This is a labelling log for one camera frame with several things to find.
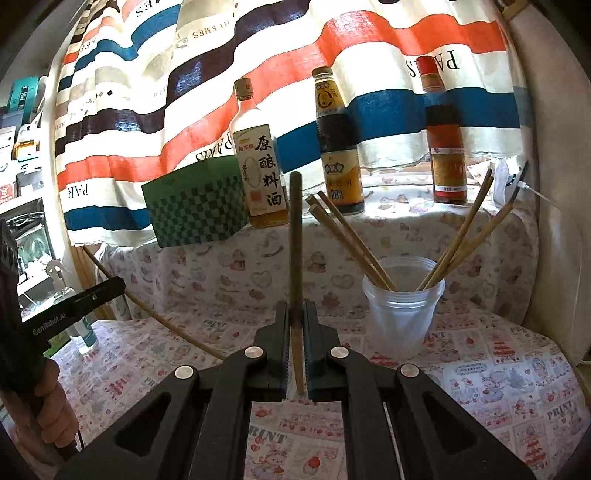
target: striped curtain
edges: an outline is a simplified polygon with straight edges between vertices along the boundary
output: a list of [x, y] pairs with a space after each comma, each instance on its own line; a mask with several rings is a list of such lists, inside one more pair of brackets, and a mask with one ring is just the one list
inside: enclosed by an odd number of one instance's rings
[[285, 172], [322, 182], [314, 67], [333, 67], [368, 171], [425, 160], [431, 55], [470, 163], [524, 155], [525, 82], [492, 0], [95, 0], [60, 74], [56, 164], [73, 244], [153, 238], [141, 185], [232, 152], [252, 79]]

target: green checkered box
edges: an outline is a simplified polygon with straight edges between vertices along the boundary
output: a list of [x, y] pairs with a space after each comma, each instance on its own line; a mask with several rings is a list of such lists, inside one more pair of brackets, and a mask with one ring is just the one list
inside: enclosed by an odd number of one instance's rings
[[215, 157], [142, 186], [160, 247], [225, 240], [248, 223], [236, 157]]

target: white cable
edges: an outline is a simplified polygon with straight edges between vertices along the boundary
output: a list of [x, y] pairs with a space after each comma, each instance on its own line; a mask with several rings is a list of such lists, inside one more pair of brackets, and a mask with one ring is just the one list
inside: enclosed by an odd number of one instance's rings
[[[562, 213], [564, 216], [566, 216], [571, 221], [571, 223], [574, 225], [574, 227], [577, 231], [577, 234], [579, 236], [579, 278], [577, 279], [577, 293], [574, 296], [573, 323], [571, 324], [571, 327], [570, 327], [570, 341], [571, 341], [572, 346], [574, 347], [574, 323], [576, 322], [576, 319], [577, 319], [577, 307], [579, 306], [579, 290], [581, 287], [581, 276], [583, 273], [583, 234], [581, 233], [581, 229], [579, 228], [579, 224], [575, 221], [575, 219], [572, 217], [572, 215], [569, 214], [568, 212], [566, 212], [565, 210], [563, 210], [562, 208], [560, 208], [558, 206], [557, 202], [549, 199], [547, 196], [541, 194], [536, 189], [533, 189], [532, 187], [530, 187], [527, 183], [525, 183], [522, 180], [520, 180], [517, 183], [517, 188], [529, 190], [529, 191], [535, 193], [541, 199], [548, 202], [550, 205], [552, 205], [555, 209], [557, 209], [560, 213]], [[591, 365], [591, 362], [581, 360], [579, 362], [579, 364], [580, 365]]]

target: green box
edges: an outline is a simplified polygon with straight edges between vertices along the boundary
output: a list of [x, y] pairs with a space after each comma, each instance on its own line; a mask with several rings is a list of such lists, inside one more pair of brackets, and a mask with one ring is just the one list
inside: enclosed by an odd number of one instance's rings
[[231, 237], [248, 223], [236, 157], [215, 157], [142, 186], [158, 245], [202, 244]]
[[33, 111], [33, 106], [35, 105], [38, 84], [39, 80], [37, 77], [18, 79], [12, 84], [10, 101], [8, 102], [8, 112], [17, 112], [22, 110], [23, 124], [27, 124], [31, 121], [31, 112]]

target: hot sauce bottle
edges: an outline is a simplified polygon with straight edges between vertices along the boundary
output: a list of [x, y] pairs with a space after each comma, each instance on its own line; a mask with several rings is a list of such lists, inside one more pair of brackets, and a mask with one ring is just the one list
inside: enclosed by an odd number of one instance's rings
[[434, 58], [417, 58], [425, 91], [427, 142], [431, 153], [433, 199], [463, 205], [467, 200], [464, 144], [456, 108], [447, 98]]

